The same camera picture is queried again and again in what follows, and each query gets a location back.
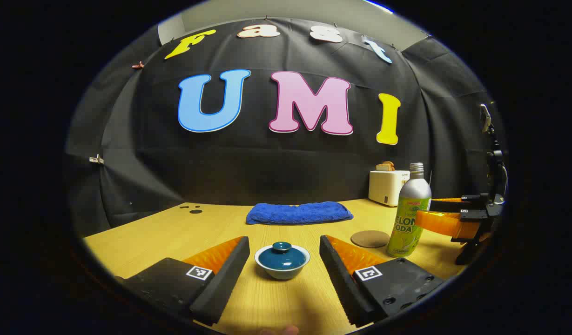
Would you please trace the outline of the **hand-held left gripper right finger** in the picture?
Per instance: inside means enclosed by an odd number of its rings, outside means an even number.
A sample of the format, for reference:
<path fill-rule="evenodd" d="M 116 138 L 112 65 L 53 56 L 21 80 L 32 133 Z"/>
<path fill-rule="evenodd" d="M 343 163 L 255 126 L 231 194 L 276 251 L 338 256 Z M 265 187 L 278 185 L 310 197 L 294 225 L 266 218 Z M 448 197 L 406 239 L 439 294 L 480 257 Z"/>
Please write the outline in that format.
<path fill-rule="evenodd" d="M 385 260 L 330 235 L 319 253 L 350 324 L 392 317 L 420 301 L 443 280 L 400 257 Z"/>

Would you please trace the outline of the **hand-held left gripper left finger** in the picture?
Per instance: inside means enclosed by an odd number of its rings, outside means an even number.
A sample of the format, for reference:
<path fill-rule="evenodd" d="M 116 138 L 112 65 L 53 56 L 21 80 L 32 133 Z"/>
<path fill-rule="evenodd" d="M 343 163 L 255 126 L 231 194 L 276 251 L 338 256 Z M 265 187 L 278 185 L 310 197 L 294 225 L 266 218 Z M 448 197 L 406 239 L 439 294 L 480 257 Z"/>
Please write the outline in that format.
<path fill-rule="evenodd" d="M 165 257 L 121 278 L 121 284 L 167 312 L 212 326 L 219 322 L 249 255 L 249 238 L 236 237 L 183 261 Z"/>

